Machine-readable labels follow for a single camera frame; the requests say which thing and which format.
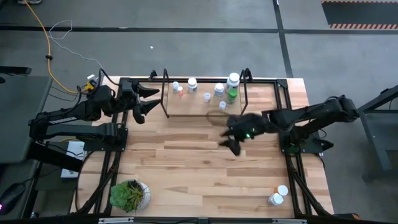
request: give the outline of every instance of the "wooden tabletop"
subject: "wooden tabletop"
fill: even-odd
[[[109,81],[105,85],[117,90]],[[288,79],[293,108],[308,105],[301,78]],[[161,83],[142,83],[161,88]],[[260,113],[276,108],[273,86],[248,84],[249,105],[246,112]],[[148,100],[160,98],[160,93]],[[111,122],[103,116],[93,125]],[[149,217],[293,217],[290,193],[285,202],[271,206],[267,199],[274,187],[289,187],[284,155],[280,153],[277,134],[264,134],[243,143],[240,157],[225,147],[218,147],[219,133],[225,128],[212,126],[204,117],[166,118],[161,106],[154,108],[145,124],[127,120],[129,136],[122,153],[118,180],[137,179],[150,188],[149,206],[137,213],[112,209],[114,216]],[[94,152],[87,160],[79,181],[79,206],[98,185],[104,152]],[[307,185],[324,208],[333,213],[325,171],[320,159],[302,155]],[[302,192],[297,191],[303,211]],[[103,204],[108,196],[104,191]]]

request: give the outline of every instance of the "black metal frame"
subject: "black metal frame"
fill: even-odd
[[[186,82],[187,79],[186,78],[170,78],[166,69],[164,70],[164,75],[162,79],[159,78],[155,78],[156,72],[152,71],[151,75],[149,78],[138,78],[140,83],[160,83],[162,82],[162,95],[164,94],[164,85],[165,85],[165,78],[167,78],[168,82],[174,82],[174,81],[178,81],[178,82]],[[247,99],[247,91],[246,91],[246,78],[248,79],[249,83],[263,83],[263,84],[270,84],[274,87],[274,94],[275,94],[275,100],[277,102],[277,109],[282,109],[282,100],[280,98],[280,93],[279,93],[279,89],[283,88],[283,92],[284,92],[284,96],[285,96],[285,101],[286,101],[286,105],[287,108],[292,108],[291,102],[290,102],[290,95],[289,95],[289,89],[288,89],[288,85],[287,85],[287,80],[286,79],[253,79],[250,69],[245,69],[242,70],[241,72],[241,78],[243,77],[244,80],[244,87],[245,87],[245,98]],[[224,82],[225,79],[220,79],[220,78],[197,78],[197,82],[198,83],[218,83],[218,82]],[[115,123],[118,119],[118,115],[114,115],[112,117],[112,122]],[[123,113],[123,118],[122,118],[122,127],[126,127],[126,123],[127,123],[127,113]],[[120,160],[121,158],[121,153],[120,152],[115,152],[116,153],[116,159]],[[104,180],[104,177],[108,171],[108,166],[109,166],[109,160],[110,160],[110,152],[106,152],[105,153],[105,157],[104,157],[104,162],[103,162],[103,167],[102,167],[102,171],[101,171],[101,176],[100,176],[100,182],[102,182]],[[286,164],[288,164],[289,160],[291,159],[291,156],[288,154],[285,154],[285,158],[286,158]],[[295,156],[296,161],[297,161],[297,170],[303,180],[303,182],[305,183],[305,175],[304,175],[304,169],[303,169],[303,165],[302,165],[302,158],[300,154],[297,154]],[[297,198],[297,192],[296,192],[296,187],[295,187],[295,181],[294,178],[292,177],[292,173],[291,171],[287,171],[287,175],[289,178],[289,185],[290,185],[290,191],[292,194],[292,201],[293,201],[293,210],[294,210],[294,215],[295,217],[297,217],[298,215],[301,215],[302,212],[300,211],[300,207],[299,207],[299,201]],[[114,186],[116,184],[116,180],[117,180],[117,176],[118,176],[118,172],[116,172],[113,176],[112,176],[112,180],[111,180],[111,186]],[[309,204],[309,201],[307,200],[306,196],[304,196],[304,202],[305,202],[305,213],[307,215],[311,215],[311,206]],[[95,203],[95,208],[94,208],[94,213],[99,213],[100,212],[100,206],[101,206],[101,201],[102,201],[102,197],[103,197],[103,193],[99,196],[99,198],[97,199],[96,203]],[[106,208],[104,210],[104,215],[110,215],[111,214],[111,209],[112,206],[109,203],[109,198],[110,198],[110,188],[109,188],[109,192],[108,192],[108,199],[107,199],[107,204],[106,204]],[[151,217],[135,217],[135,220],[137,219],[142,219],[142,221],[147,220],[149,221],[151,219]],[[182,217],[172,217],[171,219],[174,220],[183,220],[186,218],[182,218]],[[264,222],[266,220],[271,220],[270,218],[238,218],[238,219],[231,219],[231,218],[219,218],[219,220],[234,220],[236,222],[254,222],[254,223],[260,223],[260,222]]]
[[[379,138],[380,136],[375,136],[372,134],[368,122],[368,120],[373,114],[382,114],[382,113],[396,114],[398,118],[398,110],[377,110],[378,107],[394,100],[397,97],[398,97],[398,85],[396,85],[393,88],[382,91],[379,96],[377,96],[375,99],[369,101],[368,103],[366,103],[365,105],[361,106],[358,109],[358,113],[361,118],[362,125],[366,133],[366,137],[369,141],[371,150],[375,155],[373,157],[376,157],[378,159],[379,168],[381,169],[377,172],[364,174],[363,180],[365,182],[370,182],[374,179],[384,178],[384,177],[398,177],[398,169],[394,169],[392,167],[390,158],[387,154],[387,151],[392,149],[386,149],[385,147],[380,147],[376,144],[374,139]]]

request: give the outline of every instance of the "concrete floor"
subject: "concrete floor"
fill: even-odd
[[[285,29],[328,29],[319,0],[279,0],[279,6]],[[87,27],[277,28],[272,0],[44,0],[34,9],[48,26],[72,19],[74,26]],[[0,12],[1,24],[37,26],[26,7],[14,2]],[[398,84],[396,40],[396,35],[286,35],[293,75],[304,78],[310,103],[345,94],[357,107]],[[169,75],[226,76],[249,67],[255,77],[286,77],[278,34],[71,32],[60,42],[97,58],[111,75],[149,76],[153,69],[167,68]],[[46,53],[42,32],[0,31],[2,65],[29,66],[32,75],[47,76]],[[56,45],[53,56],[52,71],[69,88],[98,71],[94,62]],[[49,97],[45,110],[72,104]],[[393,101],[392,108],[397,107]],[[361,122],[334,124],[325,131],[335,143],[324,156],[335,213],[398,222],[397,181],[365,184],[361,179],[372,168]],[[43,215],[68,208],[39,204]]]

